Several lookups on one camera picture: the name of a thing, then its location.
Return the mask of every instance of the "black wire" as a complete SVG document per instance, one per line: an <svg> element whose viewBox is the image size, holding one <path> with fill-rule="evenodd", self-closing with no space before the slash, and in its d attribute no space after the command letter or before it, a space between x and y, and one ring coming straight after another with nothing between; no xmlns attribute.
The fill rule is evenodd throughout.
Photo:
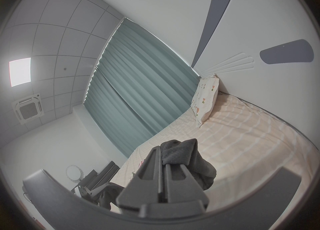
<svg viewBox="0 0 320 230"><path fill-rule="evenodd" d="M25 194L27 194L27 193L23 193L23 197L24 197L24 198L26 198ZM33 203L32 203L31 201L29 201L27 198L26 198L26 200L27 200L29 203L33 204Z"/></svg>

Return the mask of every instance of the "ceiling air conditioner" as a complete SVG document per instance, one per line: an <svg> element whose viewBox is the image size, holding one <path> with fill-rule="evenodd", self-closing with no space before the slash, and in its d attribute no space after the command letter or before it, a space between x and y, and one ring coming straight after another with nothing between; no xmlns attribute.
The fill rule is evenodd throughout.
<svg viewBox="0 0 320 230"><path fill-rule="evenodd" d="M21 124L43 116L40 93L33 94L11 103L12 108Z"/></svg>

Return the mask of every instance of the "gray oval shape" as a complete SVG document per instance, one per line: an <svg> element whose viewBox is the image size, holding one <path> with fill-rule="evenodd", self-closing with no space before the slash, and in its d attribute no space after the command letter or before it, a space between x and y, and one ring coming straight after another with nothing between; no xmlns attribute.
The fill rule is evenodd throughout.
<svg viewBox="0 0 320 230"><path fill-rule="evenodd" d="M260 57L267 64L311 62L314 53L311 45L300 39L263 50Z"/></svg>

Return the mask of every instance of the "teal curtain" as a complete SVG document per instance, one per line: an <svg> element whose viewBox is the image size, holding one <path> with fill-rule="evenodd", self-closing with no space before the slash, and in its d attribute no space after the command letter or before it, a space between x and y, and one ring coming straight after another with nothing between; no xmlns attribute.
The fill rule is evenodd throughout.
<svg viewBox="0 0 320 230"><path fill-rule="evenodd" d="M129 157L190 107L198 83L197 74L170 48L125 19L96 66L84 105Z"/></svg>

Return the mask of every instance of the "bed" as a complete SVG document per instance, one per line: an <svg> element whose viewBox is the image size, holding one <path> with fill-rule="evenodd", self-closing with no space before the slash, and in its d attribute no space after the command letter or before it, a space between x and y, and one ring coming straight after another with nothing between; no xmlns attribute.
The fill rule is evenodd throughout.
<svg viewBox="0 0 320 230"><path fill-rule="evenodd" d="M219 93L213 111L200 127L189 108L177 120L140 145L111 180L124 187L150 150L164 141L197 138L202 157L217 170L207 211L223 208L245 197L281 166L302 177L301 184L272 228L290 212L311 182L319 162L317 148L293 128L237 97ZM113 212L119 212L113 206Z"/></svg>

